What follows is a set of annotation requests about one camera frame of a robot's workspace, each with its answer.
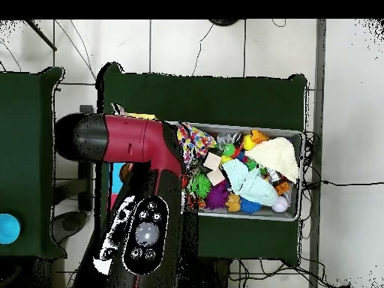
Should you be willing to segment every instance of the gray plastic bin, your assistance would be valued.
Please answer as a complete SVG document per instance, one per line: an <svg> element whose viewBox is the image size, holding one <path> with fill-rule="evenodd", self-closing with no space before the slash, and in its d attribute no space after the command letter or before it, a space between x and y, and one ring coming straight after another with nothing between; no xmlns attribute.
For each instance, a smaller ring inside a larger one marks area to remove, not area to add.
<svg viewBox="0 0 384 288"><path fill-rule="evenodd" d="M169 122L170 124L179 126L176 122ZM250 218L262 219L270 221L294 221L300 215L301 201L302 201L302 183L303 178L303 160L305 156L305 135L297 130L279 130L258 127L239 127L239 126L226 126L219 124L196 124L189 123L190 125L209 133L230 133L234 134L241 131L243 134L250 134L251 130L257 129L263 132L270 138L285 137L292 141L293 148L295 149L295 158L298 164L298 180L299 182L292 186L289 208L283 213L276 213L270 207L263 206L258 212L253 214L239 212L228 212L226 208L218 208L213 211L199 210L199 215L204 217L219 217L219 218Z"/></svg>

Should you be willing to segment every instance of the button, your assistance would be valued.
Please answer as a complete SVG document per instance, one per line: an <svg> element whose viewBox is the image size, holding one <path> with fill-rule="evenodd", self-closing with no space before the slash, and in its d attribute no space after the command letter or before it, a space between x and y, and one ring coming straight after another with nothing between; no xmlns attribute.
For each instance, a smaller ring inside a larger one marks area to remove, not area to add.
<svg viewBox="0 0 384 288"><path fill-rule="evenodd" d="M156 208L157 208L157 206L156 206L156 203L155 203L155 202L150 202L150 203L148 203L148 209L149 209L150 211L154 211Z"/></svg>
<svg viewBox="0 0 384 288"><path fill-rule="evenodd" d="M141 250L141 248L134 248L131 252L130 252L130 256L137 260L138 258L140 258L143 254L143 251Z"/></svg>
<svg viewBox="0 0 384 288"><path fill-rule="evenodd" d="M140 214L139 214L139 217L140 217L140 219L142 219L142 220L144 220L145 218L147 218L147 216L148 216L148 213L145 212L145 211L140 212Z"/></svg>
<svg viewBox="0 0 384 288"><path fill-rule="evenodd" d="M110 260L113 258L113 254L114 254L115 250L113 250L112 248L107 248L104 253L103 253L103 258L105 260Z"/></svg>
<svg viewBox="0 0 384 288"><path fill-rule="evenodd" d="M154 213L153 214L153 221L158 222L159 220L161 220L161 214L160 213Z"/></svg>
<svg viewBox="0 0 384 288"><path fill-rule="evenodd" d="M158 241L159 232L153 223L142 222L136 229L136 241L141 246L151 246Z"/></svg>
<svg viewBox="0 0 384 288"><path fill-rule="evenodd" d="M156 256L155 251L152 250L151 248L145 251L145 258L147 260L153 260L155 256Z"/></svg>

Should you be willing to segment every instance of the blue cup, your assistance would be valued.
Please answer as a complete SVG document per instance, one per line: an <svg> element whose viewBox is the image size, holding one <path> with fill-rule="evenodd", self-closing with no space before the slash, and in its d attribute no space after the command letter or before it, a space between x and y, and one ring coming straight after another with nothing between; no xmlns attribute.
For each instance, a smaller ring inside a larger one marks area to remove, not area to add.
<svg viewBox="0 0 384 288"><path fill-rule="evenodd" d="M19 221L10 214L0 214L0 244L10 244L17 240L20 234Z"/></svg>

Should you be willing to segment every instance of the green spiky ball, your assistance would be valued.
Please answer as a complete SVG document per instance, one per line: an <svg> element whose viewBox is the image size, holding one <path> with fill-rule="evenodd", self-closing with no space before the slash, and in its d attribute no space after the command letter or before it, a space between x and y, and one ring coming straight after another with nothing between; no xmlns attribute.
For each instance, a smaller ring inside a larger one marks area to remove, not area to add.
<svg viewBox="0 0 384 288"><path fill-rule="evenodd" d="M257 162L248 158L247 161L245 161L245 165L248 167L248 170L251 171L257 167Z"/></svg>
<svg viewBox="0 0 384 288"><path fill-rule="evenodd" d="M193 192L198 197L205 199L211 190L211 182L206 175L199 173L190 180L187 189L189 192Z"/></svg>

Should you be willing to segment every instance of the colorful patterned fabric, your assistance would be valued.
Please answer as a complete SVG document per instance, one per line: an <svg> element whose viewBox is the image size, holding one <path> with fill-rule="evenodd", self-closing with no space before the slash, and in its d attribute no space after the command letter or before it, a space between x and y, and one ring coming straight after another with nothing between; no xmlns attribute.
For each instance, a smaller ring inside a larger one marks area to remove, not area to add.
<svg viewBox="0 0 384 288"><path fill-rule="evenodd" d="M199 159L207 155L209 148L217 146L215 138L207 133L190 126L186 122L181 122L180 125L177 138L183 151L185 164L188 165L193 159Z"/></svg>

